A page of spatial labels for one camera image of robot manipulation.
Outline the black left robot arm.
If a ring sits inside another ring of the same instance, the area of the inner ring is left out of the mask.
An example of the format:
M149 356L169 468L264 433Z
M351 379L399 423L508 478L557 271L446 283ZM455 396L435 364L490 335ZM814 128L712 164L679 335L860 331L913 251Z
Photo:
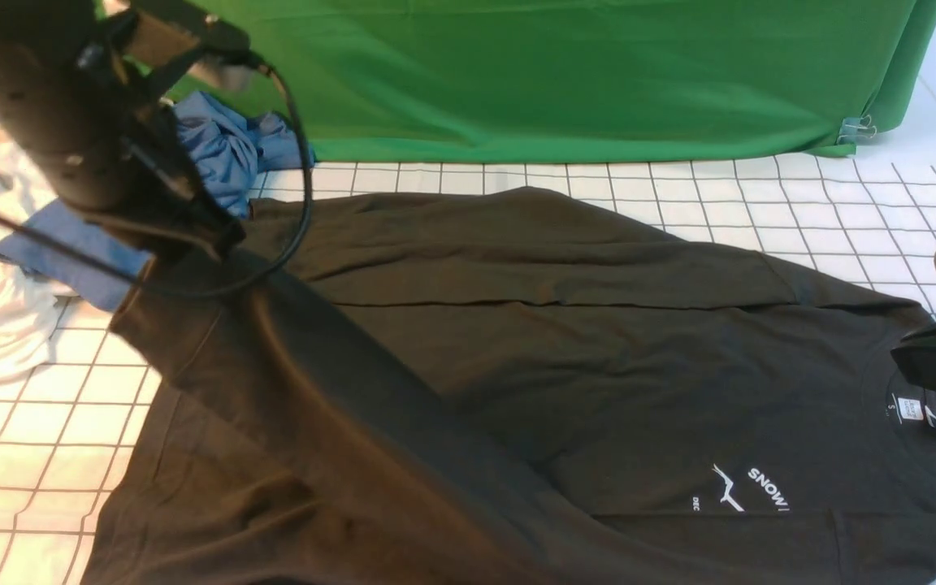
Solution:
M138 249L222 257L244 229L209 195L161 99L248 33L189 1L0 1L0 125L84 221Z

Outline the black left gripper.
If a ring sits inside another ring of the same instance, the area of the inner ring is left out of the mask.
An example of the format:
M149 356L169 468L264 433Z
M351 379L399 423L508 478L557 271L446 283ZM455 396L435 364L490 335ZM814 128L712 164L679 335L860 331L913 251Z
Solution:
M207 192L179 141L178 126L167 105L154 105L123 123L106 167L93 172L104 182L103 201L86 218L158 256L200 249L219 260L245 240L245 230Z

